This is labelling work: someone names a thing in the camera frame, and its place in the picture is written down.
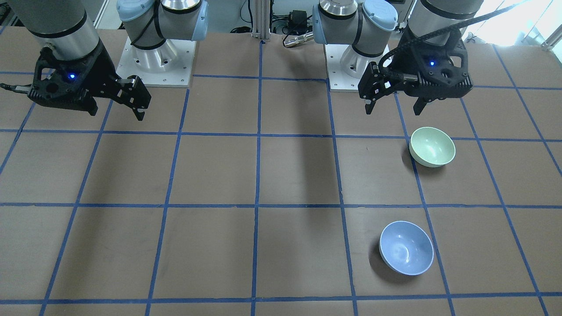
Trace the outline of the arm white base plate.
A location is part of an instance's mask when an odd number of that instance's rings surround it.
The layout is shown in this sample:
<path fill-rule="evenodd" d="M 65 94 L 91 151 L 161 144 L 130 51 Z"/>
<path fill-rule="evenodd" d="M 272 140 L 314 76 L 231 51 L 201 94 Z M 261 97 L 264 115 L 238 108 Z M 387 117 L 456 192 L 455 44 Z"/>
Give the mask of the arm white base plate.
<path fill-rule="evenodd" d="M 365 57 L 358 54 L 352 46 L 327 44 L 324 46 L 330 90 L 333 92 L 358 92 L 358 85 L 370 62 L 379 64 L 384 54 L 389 52 L 388 45 L 377 57 Z"/>
<path fill-rule="evenodd" d="M 168 39 L 154 50 L 141 50 L 127 38 L 116 72 L 121 78 L 137 75 L 146 87 L 188 88 L 197 41 Z"/>

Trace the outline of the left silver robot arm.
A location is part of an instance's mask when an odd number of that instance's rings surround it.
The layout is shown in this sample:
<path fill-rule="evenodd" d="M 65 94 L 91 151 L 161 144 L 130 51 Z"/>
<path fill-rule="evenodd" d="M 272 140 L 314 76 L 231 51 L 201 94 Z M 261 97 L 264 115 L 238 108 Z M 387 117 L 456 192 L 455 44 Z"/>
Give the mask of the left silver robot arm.
<path fill-rule="evenodd" d="M 313 8 L 315 42 L 346 45 L 347 64 L 359 78 L 365 111 L 398 91 L 415 97 L 419 115 L 430 102 L 462 98 L 473 83 L 468 52 L 462 42 L 464 22 L 473 18 L 481 0 L 417 0 L 399 44 L 387 48 L 399 24 L 399 13 L 386 0 L 320 0 Z"/>

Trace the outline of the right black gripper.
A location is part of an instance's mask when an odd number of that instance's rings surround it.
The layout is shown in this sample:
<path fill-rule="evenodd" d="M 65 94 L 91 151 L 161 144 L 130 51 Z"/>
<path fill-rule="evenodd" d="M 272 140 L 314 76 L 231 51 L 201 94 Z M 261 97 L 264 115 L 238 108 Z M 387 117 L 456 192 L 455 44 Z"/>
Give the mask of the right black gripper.
<path fill-rule="evenodd" d="M 95 98 L 108 98 L 132 109 L 138 121 L 143 121 L 152 99 L 139 76 L 118 76 L 101 40 L 92 52 L 73 61 L 56 58 L 54 46 L 44 45 L 27 96 L 40 106 L 84 111 L 91 116 L 98 110 Z"/>

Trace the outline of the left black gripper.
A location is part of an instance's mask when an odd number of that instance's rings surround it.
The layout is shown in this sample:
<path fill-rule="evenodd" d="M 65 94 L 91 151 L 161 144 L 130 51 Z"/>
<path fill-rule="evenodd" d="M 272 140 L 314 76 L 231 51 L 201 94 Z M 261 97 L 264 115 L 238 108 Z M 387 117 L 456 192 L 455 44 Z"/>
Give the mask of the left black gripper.
<path fill-rule="evenodd" d="M 413 111 L 420 115 L 433 100 L 460 98 L 472 89 L 460 30 L 446 27 L 439 34 L 445 37 L 444 45 L 430 43 L 407 27 L 388 66 L 368 64 L 358 84 L 367 115 L 372 114 L 374 101 L 395 91 L 417 97 Z"/>

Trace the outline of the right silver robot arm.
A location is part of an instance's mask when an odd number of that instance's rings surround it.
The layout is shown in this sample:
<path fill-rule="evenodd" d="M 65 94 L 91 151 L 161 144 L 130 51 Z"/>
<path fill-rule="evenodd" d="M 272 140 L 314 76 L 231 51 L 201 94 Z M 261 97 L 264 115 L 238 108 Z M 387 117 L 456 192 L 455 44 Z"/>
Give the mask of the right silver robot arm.
<path fill-rule="evenodd" d="M 141 77 L 120 77 L 80 0 L 9 0 L 27 30 L 42 45 L 28 85 L 1 84 L 32 102 L 97 113 L 96 98 L 129 107 L 138 121 L 152 96 Z M 144 72 L 162 72 L 177 57 L 173 40 L 201 41 L 208 30 L 205 0 L 119 0 L 134 60 Z"/>

